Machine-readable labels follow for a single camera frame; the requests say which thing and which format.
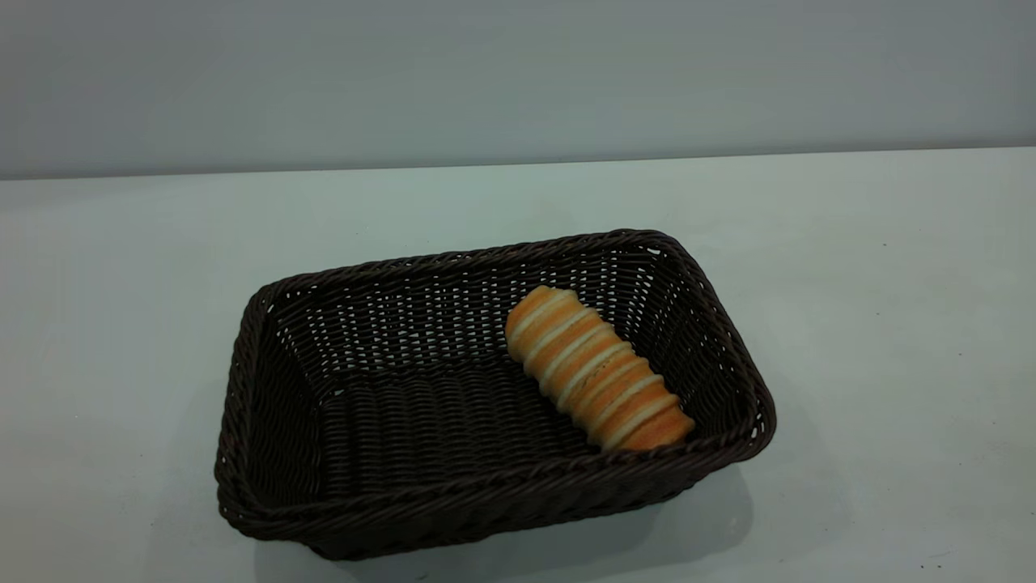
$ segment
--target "table surface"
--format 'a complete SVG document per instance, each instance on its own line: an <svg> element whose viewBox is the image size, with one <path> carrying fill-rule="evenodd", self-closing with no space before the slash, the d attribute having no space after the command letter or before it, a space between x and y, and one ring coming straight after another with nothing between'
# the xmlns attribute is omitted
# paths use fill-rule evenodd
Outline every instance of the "table surface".
<svg viewBox="0 0 1036 583"><path fill-rule="evenodd" d="M4 580L1030 580L1034 226L1036 148L0 182ZM758 458L359 563L220 517L258 287L615 227L674 235L715 284L777 404Z"/></svg>

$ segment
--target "white wall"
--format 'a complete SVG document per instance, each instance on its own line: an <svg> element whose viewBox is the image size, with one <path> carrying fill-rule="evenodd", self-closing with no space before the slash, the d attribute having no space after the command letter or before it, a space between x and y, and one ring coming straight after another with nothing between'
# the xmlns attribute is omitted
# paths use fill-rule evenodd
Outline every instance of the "white wall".
<svg viewBox="0 0 1036 583"><path fill-rule="evenodd" d="M1033 0L7 0L0 177L1036 143Z"/></svg>

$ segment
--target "woven texture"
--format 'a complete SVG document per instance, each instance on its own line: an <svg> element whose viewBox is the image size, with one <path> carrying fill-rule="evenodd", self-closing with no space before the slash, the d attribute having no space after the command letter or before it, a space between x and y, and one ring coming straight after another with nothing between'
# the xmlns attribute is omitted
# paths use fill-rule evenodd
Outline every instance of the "woven texture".
<svg viewBox="0 0 1036 583"><path fill-rule="evenodd" d="M507 315L569 287L697 421L603 455L507 354ZM234 344L215 464L242 533L333 559L477 541L671 498L757 455L773 401L698 264L618 230L306 273L260 289Z"/></svg>

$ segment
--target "basket bottom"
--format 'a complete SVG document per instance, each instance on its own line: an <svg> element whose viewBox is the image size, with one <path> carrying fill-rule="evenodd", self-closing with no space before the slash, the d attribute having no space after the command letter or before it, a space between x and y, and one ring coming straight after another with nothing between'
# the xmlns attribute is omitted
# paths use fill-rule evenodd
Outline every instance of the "basket bottom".
<svg viewBox="0 0 1036 583"><path fill-rule="evenodd" d="M343 374L320 405L321 499L594 454L508 355Z"/></svg>

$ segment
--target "bread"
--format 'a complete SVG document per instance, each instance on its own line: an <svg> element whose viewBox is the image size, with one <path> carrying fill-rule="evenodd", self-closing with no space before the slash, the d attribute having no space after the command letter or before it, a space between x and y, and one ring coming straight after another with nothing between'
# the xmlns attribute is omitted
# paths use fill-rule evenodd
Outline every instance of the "bread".
<svg viewBox="0 0 1036 583"><path fill-rule="evenodd" d="M575 291L541 285L508 316L508 353L605 451L682 441L694 421L646 359Z"/></svg>

